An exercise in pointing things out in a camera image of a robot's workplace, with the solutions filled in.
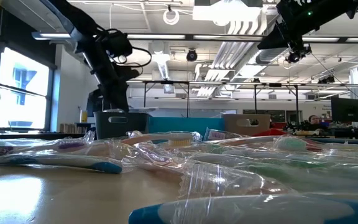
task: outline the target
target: blue bin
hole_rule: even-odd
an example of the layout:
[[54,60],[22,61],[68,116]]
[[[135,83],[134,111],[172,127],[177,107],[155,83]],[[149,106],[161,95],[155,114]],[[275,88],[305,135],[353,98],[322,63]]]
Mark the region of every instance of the blue bin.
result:
[[147,124],[149,133],[164,133],[169,131],[196,131],[202,136],[207,128],[224,130],[222,118],[158,118],[149,117]]

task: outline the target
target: black bin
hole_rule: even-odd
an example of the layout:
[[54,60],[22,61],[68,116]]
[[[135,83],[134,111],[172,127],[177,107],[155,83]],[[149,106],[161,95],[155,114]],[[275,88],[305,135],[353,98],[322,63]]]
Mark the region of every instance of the black bin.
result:
[[98,139],[125,136],[128,131],[146,132],[146,113],[94,112]]

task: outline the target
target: person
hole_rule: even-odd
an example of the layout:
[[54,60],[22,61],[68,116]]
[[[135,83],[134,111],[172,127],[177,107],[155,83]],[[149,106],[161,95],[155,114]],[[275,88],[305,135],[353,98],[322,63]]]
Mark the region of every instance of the person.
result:
[[311,115],[309,117],[309,127],[308,131],[324,131],[327,129],[324,125],[320,124],[320,119],[316,115]]

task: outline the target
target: wooden table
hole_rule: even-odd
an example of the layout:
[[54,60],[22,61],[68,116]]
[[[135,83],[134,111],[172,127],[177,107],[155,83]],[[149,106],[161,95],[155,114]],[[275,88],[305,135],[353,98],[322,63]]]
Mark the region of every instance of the wooden table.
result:
[[145,170],[0,166],[0,223],[127,223],[134,209],[176,200],[179,181]]

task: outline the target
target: security camera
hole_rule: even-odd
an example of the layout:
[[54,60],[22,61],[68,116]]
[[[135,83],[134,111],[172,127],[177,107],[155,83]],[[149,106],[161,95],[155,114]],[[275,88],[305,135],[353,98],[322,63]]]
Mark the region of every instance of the security camera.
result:
[[197,60],[197,53],[195,49],[190,49],[189,52],[187,53],[187,57],[186,57],[188,62],[194,62],[195,60]]

